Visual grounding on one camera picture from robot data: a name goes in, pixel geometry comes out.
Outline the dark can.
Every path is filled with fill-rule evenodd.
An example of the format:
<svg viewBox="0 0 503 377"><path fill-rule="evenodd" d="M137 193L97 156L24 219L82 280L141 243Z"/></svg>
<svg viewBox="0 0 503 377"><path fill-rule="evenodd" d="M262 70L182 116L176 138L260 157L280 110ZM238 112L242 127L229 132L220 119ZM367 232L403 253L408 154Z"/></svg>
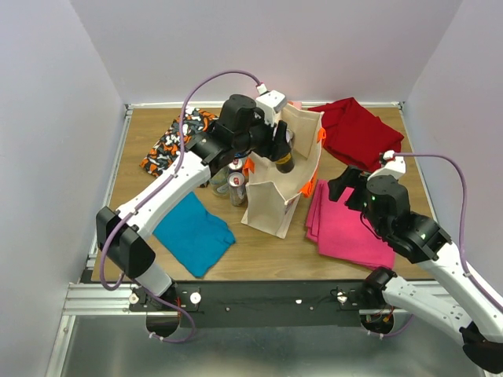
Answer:
<svg viewBox="0 0 503 377"><path fill-rule="evenodd" d="M295 161L293 159L292 150L295 140L295 134L290 130L286 130L286 143L289 147L289 152L287 155L281 157L275 162L276 168L283 174L291 172L295 167Z"/></svg>

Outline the beige canvas tote bag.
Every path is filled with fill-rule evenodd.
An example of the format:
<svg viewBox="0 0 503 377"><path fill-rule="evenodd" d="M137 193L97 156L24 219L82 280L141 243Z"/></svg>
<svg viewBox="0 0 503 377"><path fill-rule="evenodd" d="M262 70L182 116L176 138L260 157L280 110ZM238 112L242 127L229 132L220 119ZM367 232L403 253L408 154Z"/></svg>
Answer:
<svg viewBox="0 0 503 377"><path fill-rule="evenodd" d="M255 153L248 156L246 192L248 207L241 223L284 239L301 197L314 192L318 165L326 134L323 112L300 110L288 104L281 119L294 133L292 158L294 169L283 174L275 164Z"/></svg>

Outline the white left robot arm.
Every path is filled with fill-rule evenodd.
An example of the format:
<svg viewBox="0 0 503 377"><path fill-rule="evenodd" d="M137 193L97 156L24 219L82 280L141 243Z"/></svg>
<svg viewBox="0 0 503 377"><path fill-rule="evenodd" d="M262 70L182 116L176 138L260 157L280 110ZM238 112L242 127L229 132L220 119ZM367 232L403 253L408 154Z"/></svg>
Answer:
<svg viewBox="0 0 503 377"><path fill-rule="evenodd" d="M158 310L174 301L174 282L156 263L147 244L160 221L195 187L209 181L238 154L253 152L286 174L295 163L281 110L288 103L272 90L256 99L233 94L218 118L186 143L180 156L153 183L117 210L97 213L98 246L121 272L141 285L148 302Z"/></svg>

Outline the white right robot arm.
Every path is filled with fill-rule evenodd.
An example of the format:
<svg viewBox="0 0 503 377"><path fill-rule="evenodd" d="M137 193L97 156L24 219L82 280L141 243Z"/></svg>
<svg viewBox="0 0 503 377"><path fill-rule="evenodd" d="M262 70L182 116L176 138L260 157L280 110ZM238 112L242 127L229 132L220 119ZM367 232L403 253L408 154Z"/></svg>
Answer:
<svg viewBox="0 0 503 377"><path fill-rule="evenodd" d="M475 271L464 269L461 251L448 233L432 218L411 211L409 193L399 183L399 168L381 168L370 174L348 167L328 183L329 199L353 192L347 206L357 210L376 237L410 263L429 272L455 300L455 304L415 287L395 271L379 267L354 294L367 308L390 305L450 335L467 358L481 369L502 372L501 296L489 299L488 286L472 282Z"/></svg>

